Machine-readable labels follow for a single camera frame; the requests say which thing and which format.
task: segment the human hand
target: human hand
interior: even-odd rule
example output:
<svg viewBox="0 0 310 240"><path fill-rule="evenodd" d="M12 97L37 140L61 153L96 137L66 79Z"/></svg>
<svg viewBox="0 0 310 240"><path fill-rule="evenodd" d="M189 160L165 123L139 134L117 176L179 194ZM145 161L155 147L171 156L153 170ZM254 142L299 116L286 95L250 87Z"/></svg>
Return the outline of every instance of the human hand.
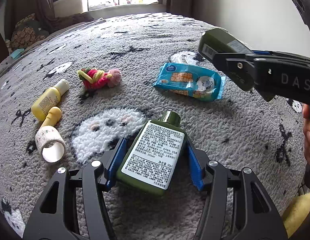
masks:
<svg viewBox="0 0 310 240"><path fill-rule="evenodd" d="M304 104L302 113L303 113L303 118L304 118L303 133L305 135L304 156L305 156L306 161L310 165L310 107Z"/></svg>

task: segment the gray carpet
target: gray carpet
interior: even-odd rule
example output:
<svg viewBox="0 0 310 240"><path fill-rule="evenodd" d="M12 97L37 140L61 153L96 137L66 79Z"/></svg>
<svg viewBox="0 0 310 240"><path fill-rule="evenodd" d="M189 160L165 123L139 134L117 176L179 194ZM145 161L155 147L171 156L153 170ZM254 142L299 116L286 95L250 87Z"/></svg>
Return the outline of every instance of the gray carpet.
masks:
<svg viewBox="0 0 310 240"><path fill-rule="evenodd" d="M59 166L83 167L113 148L119 137L132 142L147 119L159 119L165 110L181 116L181 128L211 159L233 169L251 167L283 213L304 174L298 102L276 96L267 103L255 90L243 92L228 78L223 99L211 103L152 87L159 68L177 55L214 70L197 53L202 32L211 28L166 13L96 21L35 47L0 78L0 207L20 235ZM117 67L123 80L113 89L85 92L76 75L83 67ZM58 105L63 117L56 128L68 153L59 164L48 165L36 149L40 123L30 107L61 78L69 81L70 89ZM100 129L92 131L93 124ZM192 239L205 201L205 194L192 185L184 158L162 198L118 184L104 195L118 239ZM225 230L230 226L230 201L231 192ZM87 236L82 211L78 195L79 224Z"/></svg>

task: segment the red toy on windowsill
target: red toy on windowsill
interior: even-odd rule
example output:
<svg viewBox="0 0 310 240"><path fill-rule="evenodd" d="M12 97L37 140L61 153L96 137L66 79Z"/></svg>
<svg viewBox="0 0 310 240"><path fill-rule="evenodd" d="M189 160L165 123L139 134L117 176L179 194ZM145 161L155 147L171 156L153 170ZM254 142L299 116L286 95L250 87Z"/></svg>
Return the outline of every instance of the red toy on windowsill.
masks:
<svg viewBox="0 0 310 240"><path fill-rule="evenodd" d="M77 74L87 89L99 89L106 84L113 88L122 80L122 73L117 68L108 72L96 68L82 68L77 70Z"/></svg>

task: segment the white fabric tube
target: white fabric tube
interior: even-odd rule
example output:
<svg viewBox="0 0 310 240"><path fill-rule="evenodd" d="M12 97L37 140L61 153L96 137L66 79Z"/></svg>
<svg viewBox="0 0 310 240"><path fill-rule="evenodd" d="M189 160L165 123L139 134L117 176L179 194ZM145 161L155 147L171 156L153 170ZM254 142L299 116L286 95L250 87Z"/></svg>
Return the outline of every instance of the white fabric tube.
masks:
<svg viewBox="0 0 310 240"><path fill-rule="evenodd" d="M41 127L35 136L40 155L47 163L58 162L66 153L66 145L59 132L52 126Z"/></svg>

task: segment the white cap behind package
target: white cap behind package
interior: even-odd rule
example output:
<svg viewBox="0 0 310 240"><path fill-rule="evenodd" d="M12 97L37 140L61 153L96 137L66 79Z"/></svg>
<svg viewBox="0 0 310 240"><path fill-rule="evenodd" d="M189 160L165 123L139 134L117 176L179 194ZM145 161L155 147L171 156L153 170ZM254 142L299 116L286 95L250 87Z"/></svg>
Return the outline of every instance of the white cap behind package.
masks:
<svg viewBox="0 0 310 240"><path fill-rule="evenodd" d="M69 83L66 79L61 79L56 85L54 85L54 87L57 88L62 96L69 89Z"/></svg>

